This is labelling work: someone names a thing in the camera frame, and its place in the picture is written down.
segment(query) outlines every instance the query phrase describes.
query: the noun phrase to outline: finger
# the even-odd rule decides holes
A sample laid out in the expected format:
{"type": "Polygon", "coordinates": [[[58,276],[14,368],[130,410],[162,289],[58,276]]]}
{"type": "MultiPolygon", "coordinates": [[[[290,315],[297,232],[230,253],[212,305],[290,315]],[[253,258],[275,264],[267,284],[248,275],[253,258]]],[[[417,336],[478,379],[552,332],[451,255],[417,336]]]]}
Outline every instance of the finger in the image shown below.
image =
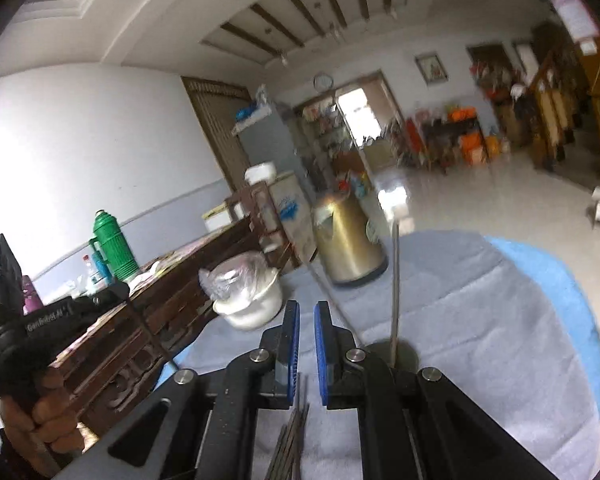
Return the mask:
{"type": "Polygon", "coordinates": [[[47,390],[57,390],[64,385],[64,378],[57,368],[49,367],[40,377],[40,385],[47,390]]]}
{"type": "Polygon", "coordinates": [[[51,449],[61,454],[76,450],[82,451],[84,449],[84,439],[78,428],[75,428],[71,433],[61,436],[51,444],[51,449]]]}
{"type": "Polygon", "coordinates": [[[45,422],[36,430],[36,433],[43,442],[53,442],[61,436],[71,433],[77,426],[78,418],[74,412],[68,411],[58,418],[45,422]]]}
{"type": "Polygon", "coordinates": [[[48,461],[40,455],[40,452],[31,440],[30,433],[8,427],[4,428],[4,433],[15,452],[31,464],[32,468],[38,473],[48,478],[56,474],[57,470],[51,468],[48,461]]]}
{"type": "Polygon", "coordinates": [[[33,407],[31,413],[36,424],[57,418],[69,407],[69,393],[64,388],[52,390],[42,397],[33,407]]]}
{"type": "Polygon", "coordinates": [[[36,427],[31,417],[10,396],[0,397],[0,419],[5,426],[17,430],[32,431],[36,427]]]}

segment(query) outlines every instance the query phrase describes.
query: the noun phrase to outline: blue sticker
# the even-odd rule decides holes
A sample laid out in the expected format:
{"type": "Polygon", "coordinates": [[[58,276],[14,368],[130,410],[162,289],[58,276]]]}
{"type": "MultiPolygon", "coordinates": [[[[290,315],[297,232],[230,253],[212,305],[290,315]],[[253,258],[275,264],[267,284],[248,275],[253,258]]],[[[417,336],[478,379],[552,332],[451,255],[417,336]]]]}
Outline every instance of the blue sticker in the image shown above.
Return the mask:
{"type": "Polygon", "coordinates": [[[280,219],[293,220],[298,214],[298,202],[295,200],[283,200],[280,205],[280,219]]]}

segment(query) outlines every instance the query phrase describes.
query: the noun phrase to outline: black handheld device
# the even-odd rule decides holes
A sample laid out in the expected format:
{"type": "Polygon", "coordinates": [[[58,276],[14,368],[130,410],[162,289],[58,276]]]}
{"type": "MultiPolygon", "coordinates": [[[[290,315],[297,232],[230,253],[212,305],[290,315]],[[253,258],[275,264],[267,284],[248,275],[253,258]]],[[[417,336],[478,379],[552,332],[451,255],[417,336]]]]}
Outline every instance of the black handheld device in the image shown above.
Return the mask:
{"type": "MultiPolygon", "coordinates": [[[[13,397],[31,413],[40,398],[36,373],[128,295],[128,285],[115,282],[94,296],[62,298],[25,316],[20,265],[0,235],[0,397],[13,397]]],[[[60,467],[72,458],[52,455],[60,467]]]]}

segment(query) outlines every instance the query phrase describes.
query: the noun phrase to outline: gray cloth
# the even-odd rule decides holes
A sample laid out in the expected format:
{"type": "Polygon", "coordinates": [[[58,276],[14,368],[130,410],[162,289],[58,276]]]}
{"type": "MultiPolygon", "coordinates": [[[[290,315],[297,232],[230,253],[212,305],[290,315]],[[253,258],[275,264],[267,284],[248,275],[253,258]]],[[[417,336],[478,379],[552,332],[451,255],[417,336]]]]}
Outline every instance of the gray cloth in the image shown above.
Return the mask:
{"type": "MultiPolygon", "coordinates": [[[[390,333],[390,269],[361,288],[333,289],[365,345],[379,352],[390,333]]],[[[598,448],[596,405],[579,357],[535,282],[480,235],[436,231],[401,238],[400,280],[400,365],[439,368],[559,479],[587,480],[598,448]]],[[[304,268],[284,276],[283,286],[285,298],[301,307],[298,371],[308,375],[311,403],[303,477],[361,479],[356,412],[327,412],[320,402],[313,307],[324,295],[304,268]]],[[[332,317],[342,325],[333,311],[332,317]]],[[[279,314],[265,328],[281,321],[279,314]]],[[[216,319],[184,364],[198,373],[223,368],[256,348],[262,330],[240,332],[216,319]]],[[[261,410],[254,480],[264,478],[288,416],[261,410]]]]}

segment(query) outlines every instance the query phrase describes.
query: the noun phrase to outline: ceiling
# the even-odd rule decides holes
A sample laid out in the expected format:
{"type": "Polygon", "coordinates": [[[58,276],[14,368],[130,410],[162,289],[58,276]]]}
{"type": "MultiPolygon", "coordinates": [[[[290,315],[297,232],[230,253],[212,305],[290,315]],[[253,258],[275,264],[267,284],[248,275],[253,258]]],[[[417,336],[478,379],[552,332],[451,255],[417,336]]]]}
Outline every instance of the ceiling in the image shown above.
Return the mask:
{"type": "Polygon", "coordinates": [[[481,0],[27,0],[0,37],[0,77],[104,62],[255,85],[342,42],[481,0]]]}
{"type": "Polygon", "coordinates": [[[327,35],[339,40],[349,26],[374,19],[408,0],[259,0],[204,38],[204,42],[264,64],[327,35]]]}

